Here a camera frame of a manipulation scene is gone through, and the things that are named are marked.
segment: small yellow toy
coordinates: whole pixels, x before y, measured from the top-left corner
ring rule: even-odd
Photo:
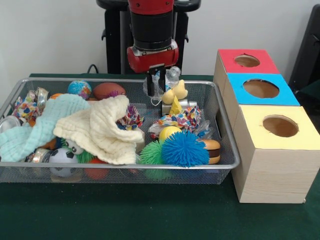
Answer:
[[[182,113],[182,107],[177,96],[174,96],[174,100],[173,100],[169,114],[177,115],[179,113]]]
[[[172,134],[182,132],[180,128],[176,126],[167,126],[159,134],[159,140],[165,141],[168,137],[170,137]]]
[[[188,95],[188,90],[185,89],[185,81],[180,80],[177,86],[166,91],[163,94],[162,101],[164,104],[172,104],[175,96],[178,100],[181,100],[186,98],[187,95]]]

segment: metal basket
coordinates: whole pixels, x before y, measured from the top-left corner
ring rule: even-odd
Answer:
[[[38,87],[51,94],[65,93],[74,78],[28,78],[16,84],[0,109],[4,118],[13,110],[18,96],[24,97],[29,90]],[[130,103],[134,104],[145,122],[141,129],[145,144],[152,140],[147,133],[151,124],[161,117],[161,104],[154,107],[143,92],[143,80],[131,79],[85,79],[92,89],[105,82],[119,83],[126,90]],[[140,184],[221,184],[231,169],[240,163],[237,145],[218,87],[211,81],[185,81],[188,100],[198,103],[203,120],[210,120],[214,127],[213,138],[221,144],[220,162],[215,165],[199,165],[190,168],[173,165],[111,165],[79,163],[28,163],[0,162],[0,182],[11,183],[140,183]],[[56,177],[51,168],[70,168],[71,177]],[[91,178],[89,172],[104,171],[104,177]]]

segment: yellow ball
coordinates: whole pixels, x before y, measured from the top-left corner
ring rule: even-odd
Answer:
[[[166,140],[166,138],[170,137],[172,134],[176,132],[182,132],[180,128],[176,126],[166,126],[159,134],[159,140]]]

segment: white cloth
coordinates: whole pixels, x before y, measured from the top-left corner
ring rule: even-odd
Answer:
[[[100,160],[115,164],[136,163],[136,143],[144,141],[140,131],[119,129],[116,121],[125,116],[125,95],[97,101],[91,108],[60,119],[54,135],[74,141]]]

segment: wooden box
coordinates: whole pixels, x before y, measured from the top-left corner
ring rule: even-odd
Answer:
[[[216,56],[213,82],[224,95],[227,74],[279,74],[266,50],[219,49]]]
[[[303,203],[320,167],[320,135],[301,106],[240,105],[232,171],[241,203]]]
[[[223,102],[234,129],[239,104],[300,106],[281,74],[228,73]]]

